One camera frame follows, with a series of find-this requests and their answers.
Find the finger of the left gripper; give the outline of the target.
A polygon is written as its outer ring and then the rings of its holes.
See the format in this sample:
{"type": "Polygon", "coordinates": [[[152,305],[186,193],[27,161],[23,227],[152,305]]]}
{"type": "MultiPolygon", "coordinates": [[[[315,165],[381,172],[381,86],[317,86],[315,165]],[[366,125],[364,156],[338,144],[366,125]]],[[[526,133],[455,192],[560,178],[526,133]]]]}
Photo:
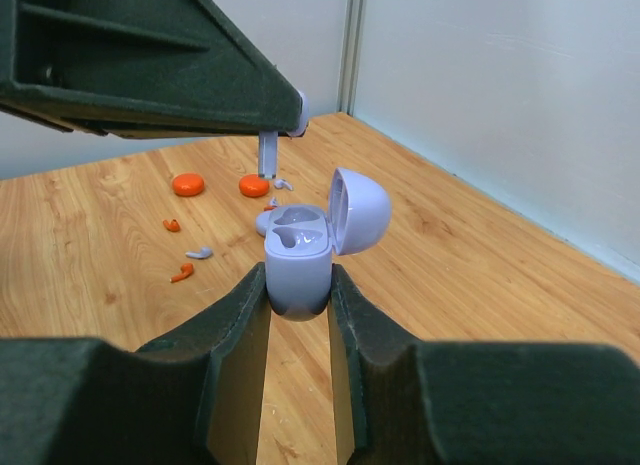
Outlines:
{"type": "Polygon", "coordinates": [[[213,0],[1,0],[1,109],[153,139],[293,132],[303,101],[213,0]]]}

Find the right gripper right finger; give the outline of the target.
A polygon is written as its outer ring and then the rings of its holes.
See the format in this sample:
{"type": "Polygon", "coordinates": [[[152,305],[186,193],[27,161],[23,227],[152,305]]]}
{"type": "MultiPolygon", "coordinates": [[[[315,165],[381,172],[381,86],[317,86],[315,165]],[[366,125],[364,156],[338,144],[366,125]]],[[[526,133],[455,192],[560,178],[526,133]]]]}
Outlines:
{"type": "Polygon", "coordinates": [[[615,347],[424,341],[339,265],[328,324],[341,464],[639,460],[639,368],[615,347]]]}

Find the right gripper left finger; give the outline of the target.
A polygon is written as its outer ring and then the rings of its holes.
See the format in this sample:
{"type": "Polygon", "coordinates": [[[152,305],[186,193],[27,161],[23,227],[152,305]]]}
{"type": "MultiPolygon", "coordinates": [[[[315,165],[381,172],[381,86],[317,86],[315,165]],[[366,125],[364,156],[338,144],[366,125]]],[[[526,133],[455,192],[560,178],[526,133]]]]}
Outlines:
{"type": "Polygon", "coordinates": [[[93,337],[1,342],[5,464],[252,464],[270,309],[257,263],[138,350],[93,337]]]}

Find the purple earbud charging case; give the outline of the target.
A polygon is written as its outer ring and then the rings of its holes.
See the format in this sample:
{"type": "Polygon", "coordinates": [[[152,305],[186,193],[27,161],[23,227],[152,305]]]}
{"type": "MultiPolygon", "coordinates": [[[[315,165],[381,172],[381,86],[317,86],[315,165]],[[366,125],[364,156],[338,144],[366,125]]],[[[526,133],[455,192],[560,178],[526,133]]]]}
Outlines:
{"type": "Polygon", "coordinates": [[[346,168],[334,171],[326,209],[292,204],[271,210],[264,250],[272,310],[292,321],[320,315],[330,297],[333,257],[376,245],[391,215],[386,190],[346,168]]]}

